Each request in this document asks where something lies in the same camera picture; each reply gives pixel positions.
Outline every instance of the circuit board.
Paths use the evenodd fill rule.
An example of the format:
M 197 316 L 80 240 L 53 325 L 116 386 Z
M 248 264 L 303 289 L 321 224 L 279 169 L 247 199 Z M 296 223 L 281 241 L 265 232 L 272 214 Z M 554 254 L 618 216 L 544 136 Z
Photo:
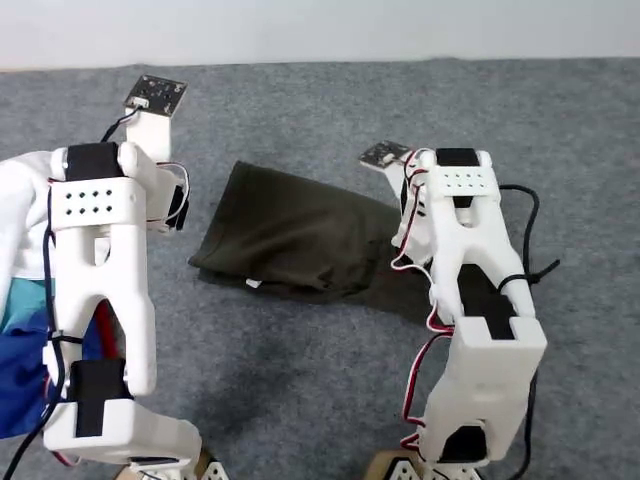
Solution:
M 368 167 L 384 170 L 392 163 L 400 162 L 400 159 L 410 150 L 405 145 L 385 140 L 367 149 L 358 160 Z
M 144 111 L 170 117 L 178 108 L 187 89 L 185 82 L 142 75 L 124 102 L 127 108 L 142 108 Z

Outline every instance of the white cloth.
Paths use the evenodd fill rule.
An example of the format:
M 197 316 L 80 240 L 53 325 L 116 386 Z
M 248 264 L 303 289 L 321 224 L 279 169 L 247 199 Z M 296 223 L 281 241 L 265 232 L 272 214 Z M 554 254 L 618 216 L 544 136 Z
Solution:
M 0 162 L 0 318 L 13 277 L 42 280 L 51 152 Z M 54 271 L 53 246 L 50 246 Z

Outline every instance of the black wire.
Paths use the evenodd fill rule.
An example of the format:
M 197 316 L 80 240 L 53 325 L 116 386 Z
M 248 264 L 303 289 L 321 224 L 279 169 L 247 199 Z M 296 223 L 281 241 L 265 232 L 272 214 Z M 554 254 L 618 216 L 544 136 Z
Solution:
M 560 260 L 555 260 L 547 267 L 543 268 L 541 271 L 537 273 L 531 273 L 531 231 L 533 230 L 533 224 L 536 220 L 536 216 L 538 215 L 538 210 L 540 209 L 540 198 L 538 194 L 532 190 L 531 188 L 525 187 L 523 185 L 517 184 L 506 184 L 500 185 L 501 190 L 518 190 L 520 192 L 527 193 L 531 196 L 533 200 L 533 208 L 531 209 L 531 213 L 529 214 L 529 220 L 527 220 L 527 225 L 524 229 L 524 238 L 522 244 L 522 266 L 524 269 L 524 274 L 516 274 L 510 275 L 506 277 L 500 285 L 498 286 L 498 291 L 502 290 L 502 288 L 511 280 L 515 279 L 525 279 L 530 284 L 535 284 L 540 281 L 542 277 L 555 269 L 558 265 L 560 265 Z M 533 431 L 533 413 L 536 405 L 536 390 L 538 385 L 538 372 L 533 375 L 531 379 L 531 384 L 529 386 L 529 396 L 527 399 L 527 413 L 525 414 L 525 424 L 524 424 L 524 459 L 522 461 L 522 465 L 518 469 L 516 473 L 511 475 L 508 480 L 518 480 L 523 477 L 529 468 L 529 464 L 531 463 L 531 435 Z
M 51 285 L 51 262 L 49 259 L 49 241 L 53 240 L 53 232 L 51 231 L 51 190 L 49 190 L 49 196 L 47 197 L 47 227 L 44 231 L 44 238 L 42 241 L 42 256 L 44 258 L 44 287 L 45 287 L 45 297 L 46 297 L 46 309 L 47 309 L 47 319 L 49 323 L 49 334 L 56 332 L 56 319 L 53 307 L 53 293 L 52 293 L 52 285 Z M 53 397 L 51 401 L 45 407 L 45 410 L 40 417 L 40 422 L 36 425 L 36 427 L 29 433 L 20 446 L 16 453 L 13 455 L 11 459 L 11 463 L 9 463 L 9 467 L 7 471 L 4 473 L 2 477 L 3 480 L 9 480 L 18 468 L 18 464 L 26 452 L 31 442 L 38 436 L 38 434 L 42 431 L 44 426 L 47 424 L 53 411 L 56 406 L 60 402 L 60 398 L 62 397 L 62 388 L 64 386 L 65 381 L 65 370 L 64 363 L 62 359 L 62 350 L 60 348 L 60 339 L 52 337 L 51 344 L 53 346 L 53 352 L 56 357 L 56 363 L 58 365 L 58 382 L 56 383 L 56 388 L 53 393 Z
M 145 477 L 149 477 L 151 480 L 161 480 L 159 477 L 156 477 L 155 475 L 151 475 L 150 473 L 147 473 L 147 472 L 143 472 L 142 470 L 140 470 L 140 473 L 143 474 Z
M 518 480 L 524 476 L 531 463 L 531 433 L 533 431 L 533 412 L 536 406 L 536 389 L 538 385 L 538 372 L 533 375 L 531 385 L 529 387 L 529 399 L 527 401 L 527 414 L 524 423 L 524 459 L 522 465 L 516 473 L 511 475 L 508 480 Z
M 444 480 L 451 480 L 449 477 L 447 477 L 444 473 L 442 473 L 440 470 L 436 470 L 435 468 L 433 469 L 433 471 L 435 473 L 437 473 L 438 475 L 440 475 L 442 478 L 444 478 Z
M 142 110 L 142 107 L 138 105 L 137 107 L 135 107 L 133 109 L 132 112 L 127 113 L 126 115 L 124 115 L 124 116 L 120 117 L 118 120 L 116 120 L 113 125 L 111 125 L 109 128 L 107 128 L 107 131 L 102 136 L 102 140 L 100 140 L 100 142 L 109 141 L 109 139 L 111 138 L 111 135 L 113 135 L 115 133 L 115 131 L 118 129 L 118 127 L 120 125 L 122 125 L 122 122 L 126 122 L 131 117 L 133 117 L 136 113 L 138 113 L 140 110 Z
M 531 272 L 531 232 L 533 231 L 533 225 L 540 210 L 540 197 L 538 197 L 535 190 L 515 183 L 500 185 L 500 190 L 517 190 L 530 195 L 531 200 L 533 200 L 533 207 L 531 208 L 527 225 L 524 228 L 524 238 L 522 242 L 522 266 L 524 273 L 516 273 L 505 277 L 498 285 L 498 292 L 501 292 L 504 286 L 512 280 L 527 280 L 529 285 L 535 285 L 539 283 L 545 275 L 560 265 L 560 260 L 556 259 L 539 272 Z

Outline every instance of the gray carpet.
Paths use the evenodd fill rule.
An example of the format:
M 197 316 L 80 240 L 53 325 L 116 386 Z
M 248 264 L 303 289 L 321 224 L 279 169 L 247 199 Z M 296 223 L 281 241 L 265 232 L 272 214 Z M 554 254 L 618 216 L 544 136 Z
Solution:
M 208 285 L 187 265 L 236 160 L 394 204 L 385 179 L 355 160 L 385 138 L 486 149 L 502 182 L 537 189 L 533 267 L 563 264 L 534 291 L 549 349 L 527 478 L 639 478 L 640 60 L 3 74 L 0 157 L 98 140 L 142 72 L 190 84 L 173 133 L 174 159 L 193 180 L 185 231 L 150 241 L 160 387 L 144 403 L 194 422 L 233 480 L 357 479 L 377 450 L 410 433 L 398 411 L 421 327 Z M 505 193 L 503 204 L 520 245 L 528 200 Z M 445 356 L 440 346 L 426 360 L 420 404 Z M 0 442 L 0 465 L 17 444 Z M 487 479 L 505 479 L 522 453 L 518 436 Z M 37 444 L 16 478 L 114 471 L 69 472 Z

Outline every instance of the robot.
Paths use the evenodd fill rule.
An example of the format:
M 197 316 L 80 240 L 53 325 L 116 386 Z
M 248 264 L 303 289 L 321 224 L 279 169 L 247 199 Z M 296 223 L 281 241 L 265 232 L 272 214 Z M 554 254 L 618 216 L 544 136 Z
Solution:
M 125 101 L 126 115 L 100 143 L 53 153 L 44 248 L 50 339 L 43 359 L 55 394 L 40 427 L 49 450 L 128 465 L 128 478 L 227 480 L 220 462 L 202 460 L 194 425 L 153 413 L 134 398 L 156 384 L 146 235 L 180 230 L 188 208 L 187 171 L 169 161 L 171 117 L 185 89 L 145 75 Z M 109 142 L 121 124 L 126 141 Z M 479 480 L 474 469 L 506 455 L 530 403 L 547 341 L 529 283 L 543 273 L 531 274 L 527 255 L 523 265 L 511 246 L 488 153 L 389 147 L 361 160 L 383 171 L 401 200 L 392 240 L 400 252 L 391 266 L 427 276 L 433 308 L 426 323 L 437 332 L 412 367 L 403 417 L 416 433 L 402 445 L 421 458 L 424 480 Z M 54 239 L 55 299 L 46 253 Z M 107 243 L 106 256 L 97 254 L 98 242 Z M 404 258 L 411 263 L 398 265 Z M 491 287 L 486 294 L 465 296 L 459 273 L 469 267 Z M 103 299 L 124 332 L 126 362 L 81 359 L 82 338 Z M 415 374 L 432 342 L 443 337 L 451 338 L 445 372 L 423 416 L 412 417 Z M 5 480 L 16 466 L 12 462 Z M 411 464 L 394 468 L 388 478 L 418 478 Z
M 188 173 L 169 161 L 171 117 L 186 87 L 145 75 L 125 102 L 126 115 L 100 143 L 53 152 L 45 245 L 55 240 L 56 294 L 52 299 L 46 255 L 52 308 L 43 359 L 56 390 L 41 426 L 47 449 L 129 465 L 130 478 L 226 480 L 220 462 L 200 460 L 202 440 L 194 425 L 151 412 L 134 398 L 156 385 L 147 232 L 180 230 L 188 208 Z M 126 141 L 109 142 L 121 124 Z M 100 242 L 107 244 L 106 256 L 96 248 Z M 82 338 L 103 299 L 124 332 L 126 362 L 82 360 Z
M 426 324 L 437 333 L 411 369 L 402 415 L 416 433 L 401 444 L 419 456 L 424 480 L 480 480 L 475 468 L 505 457 L 525 413 L 533 408 L 535 376 L 547 346 L 529 284 L 559 261 L 542 272 L 529 271 L 528 235 L 537 196 L 532 192 L 536 203 L 525 234 L 523 265 L 509 241 L 500 189 L 531 191 L 499 187 L 487 152 L 413 151 L 384 142 L 360 160 L 382 171 L 400 199 L 402 218 L 392 239 L 399 255 L 391 267 L 426 275 L 432 305 Z M 399 266 L 403 258 L 409 264 Z M 465 278 L 474 283 L 467 295 Z M 443 337 L 451 338 L 445 371 L 423 416 L 411 417 L 417 370 L 433 341 Z M 419 477 L 403 461 L 388 478 L 412 475 Z

